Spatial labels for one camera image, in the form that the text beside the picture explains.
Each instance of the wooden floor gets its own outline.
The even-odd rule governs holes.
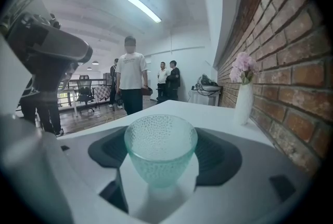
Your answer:
[[[156,105],[155,101],[144,97],[144,109],[148,109],[154,105]],[[84,110],[82,111],[82,115],[78,111],[78,117],[75,116],[74,111],[60,112],[61,128],[64,129],[65,134],[76,133],[77,131],[86,130],[127,116],[124,109],[116,107],[116,111],[113,112],[112,108],[109,108],[108,103],[102,104],[100,108],[97,107],[94,110],[94,113],[91,110]]]

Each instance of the sneaker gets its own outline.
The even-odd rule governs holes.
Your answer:
[[[60,132],[58,134],[56,134],[56,137],[60,137],[63,136],[65,132],[63,131],[63,129],[61,128]]]

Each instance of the brick wall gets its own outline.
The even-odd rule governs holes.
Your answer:
[[[333,123],[331,41],[312,0],[261,0],[251,22],[219,64],[219,105],[234,108],[239,84],[229,73],[239,52],[256,59],[251,118],[305,171],[316,172]]]

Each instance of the white vase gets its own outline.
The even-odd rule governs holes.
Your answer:
[[[234,123],[244,125],[248,122],[253,105],[253,84],[240,85],[235,108]]]

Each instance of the textured glass cup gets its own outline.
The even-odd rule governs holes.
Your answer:
[[[139,175],[151,186],[174,184],[187,167],[198,142],[194,127],[182,118],[151,115],[133,122],[125,145]]]

